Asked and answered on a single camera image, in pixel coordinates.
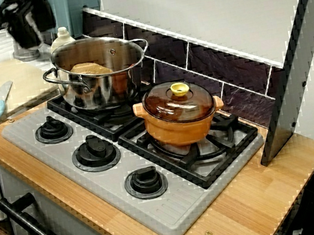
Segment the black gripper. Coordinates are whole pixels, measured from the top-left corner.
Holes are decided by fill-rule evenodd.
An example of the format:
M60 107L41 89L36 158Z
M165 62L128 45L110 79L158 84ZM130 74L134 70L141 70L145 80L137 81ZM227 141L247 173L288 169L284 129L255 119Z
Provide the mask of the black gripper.
M56 19L48 0L2 0L0 15L5 10L15 11L31 8L32 17L39 32L53 29L56 26ZM31 49L41 44L40 38L28 23L24 14L12 14L7 19L7 31L22 48Z

